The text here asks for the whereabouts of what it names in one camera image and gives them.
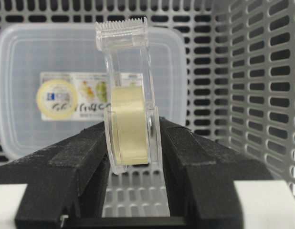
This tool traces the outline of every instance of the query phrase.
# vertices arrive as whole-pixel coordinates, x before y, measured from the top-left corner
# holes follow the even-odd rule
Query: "yellow circle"
[[[49,108],[49,100],[45,99],[45,95],[52,91],[63,91],[67,97],[70,98],[68,101],[68,107],[64,109],[54,110]],[[73,84],[65,80],[49,80],[44,82],[36,94],[36,103],[45,116],[52,119],[65,119],[74,113],[77,106],[77,93]]]

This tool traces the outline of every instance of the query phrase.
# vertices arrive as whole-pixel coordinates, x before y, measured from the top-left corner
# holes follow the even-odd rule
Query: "label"
[[[60,120],[73,114],[77,95],[71,83],[65,80],[48,80],[39,88],[36,102],[42,115]]]
[[[103,112],[110,105],[108,77],[106,73],[42,72],[41,86],[51,80],[64,80],[75,88],[77,103],[65,121],[102,121]],[[121,73],[122,86],[142,85],[142,74]],[[41,114],[44,121],[61,120]]]

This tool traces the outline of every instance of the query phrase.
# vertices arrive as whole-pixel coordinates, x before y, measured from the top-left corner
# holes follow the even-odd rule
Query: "circular sticker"
[[[65,80],[46,81],[37,92],[36,102],[41,113],[48,118],[67,118],[77,105],[75,87]]]

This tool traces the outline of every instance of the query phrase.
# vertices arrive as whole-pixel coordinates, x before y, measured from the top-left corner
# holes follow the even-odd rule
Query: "printed label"
[[[64,120],[70,121],[102,121],[103,112],[109,106],[108,77],[106,73],[64,73],[64,72],[42,72],[41,85],[50,80],[64,80],[72,84],[77,95],[77,104],[74,112]],[[121,73],[122,86],[138,86],[142,84],[142,74]],[[56,99],[57,96],[48,92],[47,99]],[[44,121],[61,120],[48,115],[41,114]]]

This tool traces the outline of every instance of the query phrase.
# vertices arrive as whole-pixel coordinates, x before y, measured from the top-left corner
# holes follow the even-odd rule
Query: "tape roll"
[[[148,137],[142,86],[112,89],[111,120],[116,164],[147,164]]]
[[[46,81],[36,94],[36,103],[48,118],[67,118],[74,113],[77,105],[76,89],[65,80]]]

